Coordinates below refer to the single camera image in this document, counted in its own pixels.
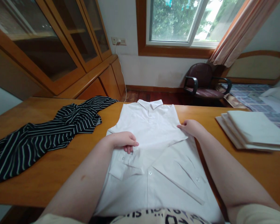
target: curtain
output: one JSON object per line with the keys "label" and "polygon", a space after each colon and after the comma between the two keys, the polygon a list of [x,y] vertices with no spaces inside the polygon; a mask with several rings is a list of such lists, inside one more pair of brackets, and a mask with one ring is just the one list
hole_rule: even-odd
{"label": "curtain", "polygon": [[214,65],[230,67],[279,2],[280,0],[246,0],[209,61]]}

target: shirt collar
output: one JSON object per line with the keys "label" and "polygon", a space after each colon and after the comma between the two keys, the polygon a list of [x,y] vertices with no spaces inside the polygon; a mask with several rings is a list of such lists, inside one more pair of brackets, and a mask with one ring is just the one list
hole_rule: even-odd
{"label": "shirt collar", "polygon": [[146,110],[149,110],[150,106],[154,110],[158,106],[163,105],[163,101],[162,100],[157,100],[157,101],[153,101],[153,102],[146,102],[144,100],[138,100],[137,103],[142,105]]}

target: chair backrest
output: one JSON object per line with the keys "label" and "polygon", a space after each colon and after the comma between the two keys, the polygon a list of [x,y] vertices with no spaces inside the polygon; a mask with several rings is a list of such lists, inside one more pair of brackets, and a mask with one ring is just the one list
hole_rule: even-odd
{"label": "chair backrest", "polygon": [[[197,78],[198,87],[208,87],[212,80],[212,68],[206,63],[197,63],[190,67],[187,72],[187,76]],[[189,79],[187,86],[193,87],[193,80]]]}

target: electrical outlet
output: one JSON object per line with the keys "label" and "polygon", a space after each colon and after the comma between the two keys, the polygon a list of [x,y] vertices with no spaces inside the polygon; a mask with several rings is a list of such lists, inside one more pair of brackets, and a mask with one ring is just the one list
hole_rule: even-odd
{"label": "electrical outlet", "polygon": [[127,45],[125,38],[111,37],[113,45]]}
{"label": "electrical outlet", "polygon": [[117,37],[111,37],[111,40],[113,45],[117,43]]}
{"label": "electrical outlet", "polygon": [[117,42],[120,41],[119,45],[127,45],[125,38],[117,38]]}

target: cabinet drawer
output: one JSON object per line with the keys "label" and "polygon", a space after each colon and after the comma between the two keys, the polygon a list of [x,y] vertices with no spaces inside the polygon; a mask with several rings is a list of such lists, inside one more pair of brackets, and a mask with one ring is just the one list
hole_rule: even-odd
{"label": "cabinet drawer", "polygon": [[107,96],[98,78],[92,84],[90,84],[90,86],[87,87],[84,92],[77,97],[77,99],[88,100],[95,96]]}
{"label": "cabinet drawer", "polygon": [[99,79],[103,84],[103,87],[108,95],[113,99],[121,100],[120,92],[117,86],[117,82],[112,70],[112,67],[109,66],[100,76]]}
{"label": "cabinet drawer", "polygon": [[124,76],[121,72],[121,65],[119,63],[119,59],[117,58],[112,64],[112,69],[116,78],[116,82],[118,85],[118,89],[120,92],[120,95],[122,96],[125,92],[125,83],[124,83]]}

